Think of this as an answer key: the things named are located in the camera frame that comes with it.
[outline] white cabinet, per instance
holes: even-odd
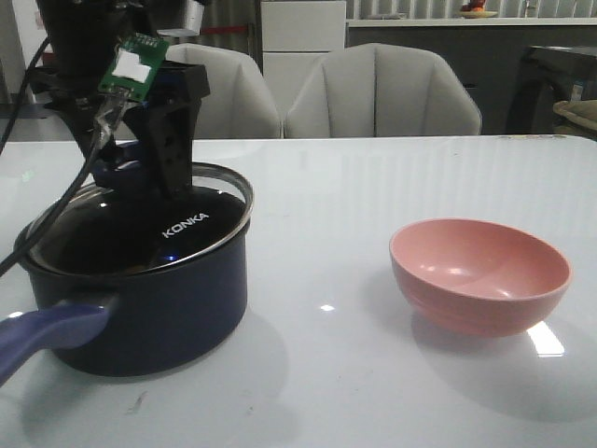
[[[343,49],[345,1],[261,3],[263,76],[284,117],[312,62]]]

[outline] logo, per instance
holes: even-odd
[[[174,224],[170,229],[163,231],[161,234],[164,238],[168,239],[171,236],[175,236],[180,231],[183,231],[187,227],[194,226],[198,222],[202,222],[204,219],[208,218],[209,215],[205,215],[204,213],[199,213],[194,217],[190,217],[189,219],[185,219],[184,221],[180,221],[178,224]]]

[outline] chair backrest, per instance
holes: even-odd
[[[211,93],[203,98],[196,138],[279,138],[282,121],[255,61],[244,53],[198,44],[172,45],[166,58],[203,64]]]
[[[285,137],[468,135],[474,101],[446,61],[423,49],[365,44],[318,59],[285,117]]]

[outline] pot lid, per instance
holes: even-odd
[[[232,239],[245,228],[252,202],[246,179],[207,163],[193,164],[192,188],[171,200],[158,194],[130,200],[89,185],[30,250],[29,258],[44,269],[67,274],[162,269]]]

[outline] blue plastic handle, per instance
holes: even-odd
[[[57,305],[0,322],[0,386],[36,351],[74,348],[88,343],[105,328],[107,307]]]

